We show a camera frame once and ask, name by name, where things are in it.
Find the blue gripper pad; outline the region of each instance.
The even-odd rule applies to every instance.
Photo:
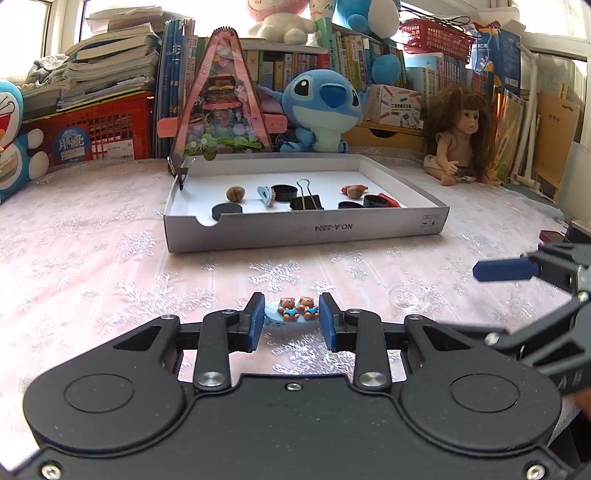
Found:
[[[472,269],[472,274],[478,281],[529,280],[539,273],[540,266],[528,258],[481,260]]]
[[[265,323],[265,296],[260,294],[251,314],[251,327],[248,330],[248,348],[251,352],[256,350],[261,337],[262,326]]]
[[[318,320],[326,348],[332,352],[336,351],[335,320],[322,295],[318,299]]]

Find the window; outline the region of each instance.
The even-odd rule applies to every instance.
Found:
[[[511,0],[511,6],[528,32],[589,40],[584,0]]]
[[[44,55],[51,2],[42,0],[0,0],[0,45],[5,49],[0,62],[0,78],[26,76],[33,62]]]
[[[85,0],[83,18],[108,8],[145,7],[145,0]],[[232,27],[241,37],[248,36],[248,30],[255,21],[248,16],[246,0],[166,0],[160,4],[163,10],[196,19],[195,35],[208,37],[219,27]],[[310,18],[309,9],[302,17]],[[92,36],[89,25],[83,21],[80,39]]]

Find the sticker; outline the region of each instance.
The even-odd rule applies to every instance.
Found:
[[[120,140],[118,142],[111,142],[103,145],[105,149],[105,158],[109,160],[135,160],[134,156],[134,141]]]
[[[64,163],[82,161],[89,151],[90,138],[86,130],[80,127],[62,130],[53,142],[53,154]]]
[[[423,215],[421,220],[421,227],[424,226],[435,226],[439,220],[439,215]]]

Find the drawer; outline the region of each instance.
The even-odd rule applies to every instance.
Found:
[[[421,130],[363,122],[343,135],[350,147],[408,148],[421,151]]]

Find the black binder clip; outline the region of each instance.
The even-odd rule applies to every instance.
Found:
[[[307,182],[306,190],[308,191],[308,195],[304,194],[304,187],[300,182]],[[296,183],[300,188],[301,197],[291,199],[290,208],[292,210],[324,210],[320,203],[320,197],[318,195],[312,195],[310,191],[310,180],[298,179]]]

